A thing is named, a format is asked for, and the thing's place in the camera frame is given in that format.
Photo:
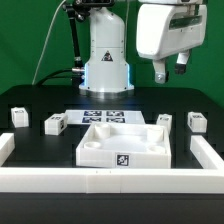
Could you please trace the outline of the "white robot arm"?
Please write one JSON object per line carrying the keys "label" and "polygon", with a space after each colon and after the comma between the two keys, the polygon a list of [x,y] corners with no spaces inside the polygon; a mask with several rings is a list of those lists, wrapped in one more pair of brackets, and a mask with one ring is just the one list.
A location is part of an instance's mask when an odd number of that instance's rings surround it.
{"label": "white robot arm", "polygon": [[[150,59],[155,81],[167,81],[166,59],[175,55],[175,72],[183,74],[191,50],[205,38],[207,6],[203,0],[138,0],[136,50]],[[125,23],[98,3],[90,10],[90,59],[84,66],[80,93],[97,98],[118,98],[134,91],[125,59]]]}

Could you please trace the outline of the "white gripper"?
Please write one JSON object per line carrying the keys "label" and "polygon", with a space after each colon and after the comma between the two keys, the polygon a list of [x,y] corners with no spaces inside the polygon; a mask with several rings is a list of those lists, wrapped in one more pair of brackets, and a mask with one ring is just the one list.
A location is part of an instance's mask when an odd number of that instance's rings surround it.
{"label": "white gripper", "polygon": [[182,75],[186,72],[191,54],[189,49],[203,43],[206,22],[205,5],[193,7],[143,4],[140,7],[137,18],[136,49],[140,57],[154,60],[156,83],[167,82],[168,70],[165,58],[170,55],[179,53],[175,73]]}

